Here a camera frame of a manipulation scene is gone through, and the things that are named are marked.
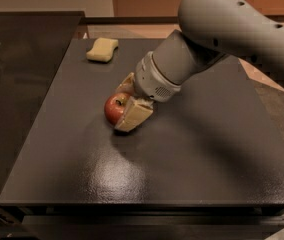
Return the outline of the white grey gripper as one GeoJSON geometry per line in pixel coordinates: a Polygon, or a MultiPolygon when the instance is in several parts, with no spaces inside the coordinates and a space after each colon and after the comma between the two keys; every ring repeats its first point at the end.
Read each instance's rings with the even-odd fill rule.
{"type": "Polygon", "coordinates": [[[167,102],[180,90],[180,85],[173,84],[160,73],[155,65],[153,52],[148,52],[137,64],[135,73],[130,72],[115,92],[129,95],[136,92],[138,96],[151,100],[130,97],[115,129],[130,132],[153,114],[153,101],[167,102]]]}

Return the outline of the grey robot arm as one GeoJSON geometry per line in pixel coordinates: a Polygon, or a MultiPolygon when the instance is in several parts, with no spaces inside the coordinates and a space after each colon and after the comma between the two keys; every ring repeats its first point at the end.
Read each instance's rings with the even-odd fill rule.
{"type": "Polygon", "coordinates": [[[284,88],[284,24],[257,12],[245,0],[182,0],[179,28],[148,52],[120,84],[131,97],[115,129],[129,132],[195,74],[233,55],[284,88]]]}

